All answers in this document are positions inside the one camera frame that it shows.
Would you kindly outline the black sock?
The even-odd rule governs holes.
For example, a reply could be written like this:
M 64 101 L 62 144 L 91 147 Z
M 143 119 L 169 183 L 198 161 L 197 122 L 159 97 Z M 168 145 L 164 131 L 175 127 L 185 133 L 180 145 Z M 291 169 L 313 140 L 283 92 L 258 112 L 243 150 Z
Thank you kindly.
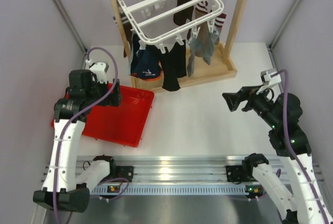
M 182 41 L 182 44 L 179 44 L 178 42 L 174 44 L 169 53 L 169 57 L 177 78 L 185 77 L 187 75 L 185 40 Z
M 168 51 L 160 55 L 160 63 L 164 76 L 162 88 L 166 91 L 178 91 L 180 89 L 180 85 L 177 80 L 175 69 L 171 64 Z

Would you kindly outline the white plastic clip hanger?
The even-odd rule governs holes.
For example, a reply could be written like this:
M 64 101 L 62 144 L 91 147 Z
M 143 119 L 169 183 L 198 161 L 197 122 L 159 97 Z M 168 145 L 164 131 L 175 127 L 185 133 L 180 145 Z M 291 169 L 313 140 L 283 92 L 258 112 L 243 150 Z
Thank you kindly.
M 161 14 L 158 14 L 152 18 L 149 18 L 143 22 L 138 23 L 135 18 L 133 17 L 133 12 L 139 11 L 147 6 L 151 6 L 154 3 L 157 2 L 165 2 L 167 0 L 145 0 L 139 3 L 136 3 L 132 6 L 128 6 L 125 4 L 124 0 L 110 0 L 111 2 L 111 6 L 114 12 L 114 16 L 116 18 L 116 22 L 117 22 L 117 26 L 121 35 L 121 39 L 123 42 L 123 47 L 125 48 L 126 52 L 129 53 L 129 48 L 127 46 L 127 42 L 126 42 L 126 38 L 125 38 L 125 34 L 124 34 L 124 29 L 121 23 L 121 18 L 119 16 L 118 13 L 118 7 L 117 7 L 117 2 L 119 2 L 121 8 L 123 9 L 125 15 L 127 16 L 127 18 L 129 19 L 131 25 L 132 25 L 132 30 L 138 34 L 141 42 L 143 43 L 143 46 L 146 45 L 155 45 L 157 46 L 159 49 L 161 49 L 161 52 L 164 53 L 165 52 L 165 47 L 163 45 L 163 42 L 167 39 L 170 38 L 175 38 L 178 42 L 181 42 L 181 33 L 189 30 L 189 29 L 193 29 L 194 27 L 198 26 L 199 24 L 203 23 L 203 22 L 209 22 L 213 19 L 215 19 L 215 17 L 217 17 L 220 13 L 223 12 L 224 10 L 224 3 L 222 2 L 222 0 L 212 0 L 214 2 L 213 4 L 213 9 L 212 12 L 208 13 L 205 16 L 202 16 L 196 20 L 193 20 L 189 23 L 184 24 L 183 26 L 180 27 L 176 27 L 174 29 L 171 29 L 155 38 L 147 38 L 146 35 L 144 34 L 144 32 L 142 31 L 143 27 L 146 27 L 150 24 L 153 24 L 156 21 L 160 21 L 168 16 L 174 15 L 177 12 L 180 12 L 190 6 L 194 6 L 199 2 L 205 1 L 205 0 L 192 0 L 190 2 L 187 2 L 185 4 L 182 4 L 180 6 L 177 6 L 175 8 L 172 8 L 168 11 L 165 11 Z

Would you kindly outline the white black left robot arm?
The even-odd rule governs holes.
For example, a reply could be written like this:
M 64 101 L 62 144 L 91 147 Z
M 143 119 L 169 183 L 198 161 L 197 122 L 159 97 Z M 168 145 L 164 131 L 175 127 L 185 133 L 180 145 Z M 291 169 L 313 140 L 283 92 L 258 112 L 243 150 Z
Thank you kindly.
M 118 78 L 109 84 L 97 72 L 73 70 L 66 94 L 54 105 L 54 145 L 46 178 L 33 202 L 54 212 L 84 212 L 91 191 L 103 180 L 118 174 L 116 162 L 107 155 L 96 156 L 91 165 L 76 176 L 78 147 L 88 115 L 94 106 L 118 107 L 121 104 Z

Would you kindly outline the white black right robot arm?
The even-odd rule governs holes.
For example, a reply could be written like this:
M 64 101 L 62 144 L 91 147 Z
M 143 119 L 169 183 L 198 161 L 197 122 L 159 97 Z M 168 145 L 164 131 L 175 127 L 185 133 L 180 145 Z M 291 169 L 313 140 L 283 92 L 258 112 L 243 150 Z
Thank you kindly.
M 267 97 L 270 89 L 259 90 L 260 86 L 245 86 L 222 96 L 230 111 L 236 111 L 244 101 L 242 111 L 254 111 L 270 127 L 269 141 L 286 170 L 291 188 L 285 186 L 261 153 L 243 159 L 244 177 L 263 186 L 282 223 L 332 223 L 314 174 L 310 143 L 299 126 L 303 113 L 299 98 L 285 91 L 273 100 Z

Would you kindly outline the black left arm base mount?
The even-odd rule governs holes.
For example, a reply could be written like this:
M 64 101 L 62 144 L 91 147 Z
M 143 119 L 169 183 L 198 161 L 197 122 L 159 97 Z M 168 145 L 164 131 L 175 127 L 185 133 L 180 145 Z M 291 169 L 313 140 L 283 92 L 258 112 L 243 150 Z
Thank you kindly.
M 103 181 L 110 181 L 113 178 L 125 178 L 129 182 L 132 182 L 134 176 L 133 166 L 116 166 L 113 168 L 108 176 L 106 176 Z

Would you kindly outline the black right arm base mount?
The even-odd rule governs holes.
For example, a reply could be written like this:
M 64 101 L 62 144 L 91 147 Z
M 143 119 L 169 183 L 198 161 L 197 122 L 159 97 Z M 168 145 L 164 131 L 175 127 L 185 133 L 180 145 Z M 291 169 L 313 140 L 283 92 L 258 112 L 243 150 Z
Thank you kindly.
M 242 165 L 227 165 L 225 167 L 227 181 L 233 184 L 259 185 L 252 175 L 253 168 L 246 168 Z

